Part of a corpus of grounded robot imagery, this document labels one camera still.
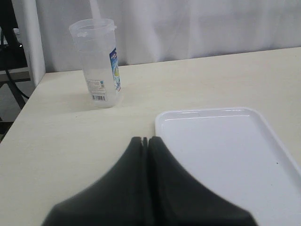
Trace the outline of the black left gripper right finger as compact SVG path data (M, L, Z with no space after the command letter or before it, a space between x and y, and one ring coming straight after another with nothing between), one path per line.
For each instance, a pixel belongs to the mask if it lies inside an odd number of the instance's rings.
M148 146L148 180L157 226L255 226L247 210L198 182L160 137Z

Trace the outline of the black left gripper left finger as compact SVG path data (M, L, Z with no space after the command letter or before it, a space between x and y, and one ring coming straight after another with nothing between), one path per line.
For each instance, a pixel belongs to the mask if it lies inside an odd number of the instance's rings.
M91 186L56 204L44 226L153 226L147 139L133 137L115 165Z

